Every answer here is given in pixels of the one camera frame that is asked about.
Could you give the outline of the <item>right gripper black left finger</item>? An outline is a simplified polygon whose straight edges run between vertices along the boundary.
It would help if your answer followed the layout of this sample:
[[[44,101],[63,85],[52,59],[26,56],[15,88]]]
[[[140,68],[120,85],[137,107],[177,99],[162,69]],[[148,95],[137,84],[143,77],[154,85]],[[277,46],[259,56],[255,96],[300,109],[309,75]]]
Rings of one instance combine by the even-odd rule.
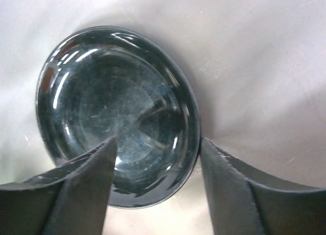
[[[1,234],[102,234],[117,141],[22,183],[1,185]]]

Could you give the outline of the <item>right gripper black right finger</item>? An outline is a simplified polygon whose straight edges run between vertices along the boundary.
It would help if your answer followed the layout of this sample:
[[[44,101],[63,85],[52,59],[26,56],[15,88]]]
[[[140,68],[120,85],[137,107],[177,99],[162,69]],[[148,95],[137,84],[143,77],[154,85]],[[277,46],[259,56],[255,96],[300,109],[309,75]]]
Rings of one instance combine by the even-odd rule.
[[[325,189],[287,181],[201,141],[214,234],[325,234]]]

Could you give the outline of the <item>black round plate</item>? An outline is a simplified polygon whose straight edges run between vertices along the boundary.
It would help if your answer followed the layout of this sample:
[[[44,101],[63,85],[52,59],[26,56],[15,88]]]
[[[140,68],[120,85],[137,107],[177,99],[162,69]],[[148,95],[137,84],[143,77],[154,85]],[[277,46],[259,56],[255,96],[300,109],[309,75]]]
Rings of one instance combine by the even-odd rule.
[[[201,124],[193,89],[173,58],[135,31],[93,26],[67,36],[41,69],[35,104],[55,165],[116,139],[112,207],[168,200],[197,161]]]

